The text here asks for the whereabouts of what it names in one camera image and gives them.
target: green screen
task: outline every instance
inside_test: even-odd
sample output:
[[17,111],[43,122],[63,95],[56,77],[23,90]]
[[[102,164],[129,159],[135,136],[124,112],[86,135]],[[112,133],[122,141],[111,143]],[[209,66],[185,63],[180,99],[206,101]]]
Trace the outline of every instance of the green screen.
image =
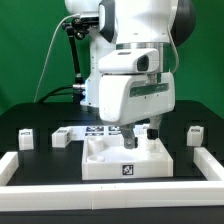
[[[224,117],[223,7],[220,0],[193,0],[197,24],[178,48],[176,99],[203,103]],[[68,15],[63,0],[0,1],[0,114],[13,105],[33,102],[48,47],[58,23]],[[81,72],[89,74],[88,38],[77,41]],[[67,34],[60,29],[53,46],[39,98],[74,83]],[[58,101],[72,101],[58,97]]]

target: black tabletop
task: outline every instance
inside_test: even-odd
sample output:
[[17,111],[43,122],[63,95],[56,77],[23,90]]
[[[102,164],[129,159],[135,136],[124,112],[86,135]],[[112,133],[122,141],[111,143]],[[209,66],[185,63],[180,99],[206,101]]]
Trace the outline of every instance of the black tabletop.
[[[19,168],[8,183],[15,185],[82,184],[205,180],[193,163],[193,148],[186,145],[190,126],[205,128],[203,147],[222,164],[224,120],[204,105],[177,101],[163,116],[160,139],[174,160],[173,178],[82,181],[82,141],[66,149],[52,148],[51,134],[59,127],[103,125],[97,114],[83,112],[72,103],[20,104],[0,116],[0,156],[18,150],[18,131],[34,130],[35,149],[19,152]],[[1,223],[223,223],[224,207],[136,208],[85,211],[4,212]]]

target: small white block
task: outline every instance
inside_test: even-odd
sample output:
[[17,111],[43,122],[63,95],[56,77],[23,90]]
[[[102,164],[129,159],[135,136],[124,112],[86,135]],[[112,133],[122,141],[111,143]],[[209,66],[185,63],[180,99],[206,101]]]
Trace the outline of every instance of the small white block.
[[33,144],[33,130],[22,129],[19,130],[19,150],[34,149]]
[[187,146],[200,147],[203,141],[204,128],[191,126],[187,133]]
[[61,127],[52,134],[52,146],[65,148],[71,142],[72,127]]

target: white frame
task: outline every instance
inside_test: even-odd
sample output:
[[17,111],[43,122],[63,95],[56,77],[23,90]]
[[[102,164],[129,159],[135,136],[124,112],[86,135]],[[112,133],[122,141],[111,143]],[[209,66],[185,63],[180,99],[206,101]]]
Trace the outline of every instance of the white frame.
[[[224,174],[224,168],[220,169],[220,166],[217,166],[218,162],[206,149],[195,149],[195,152],[197,155],[195,153],[194,160],[197,160],[196,163],[199,162],[199,164],[201,164],[199,165],[199,169],[206,170],[206,172],[212,170],[216,173],[216,167],[218,167],[219,174],[220,172],[223,172],[221,176]],[[17,164],[17,152],[13,153],[14,164]],[[208,205],[224,205],[224,181],[0,187],[0,211]]]

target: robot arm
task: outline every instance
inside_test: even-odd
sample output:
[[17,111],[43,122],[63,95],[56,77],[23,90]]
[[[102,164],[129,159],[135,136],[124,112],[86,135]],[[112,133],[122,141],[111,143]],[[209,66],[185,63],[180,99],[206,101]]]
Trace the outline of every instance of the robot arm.
[[[158,118],[174,108],[170,31],[177,16],[192,20],[192,11],[190,0],[107,0],[99,6],[101,34],[107,40],[116,39],[116,50],[99,60],[103,74],[100,117],[105,124],[120,127],[125,148],[137,147],[133,132],[136,121]],[[194,22],[179,42],[191,34]]]

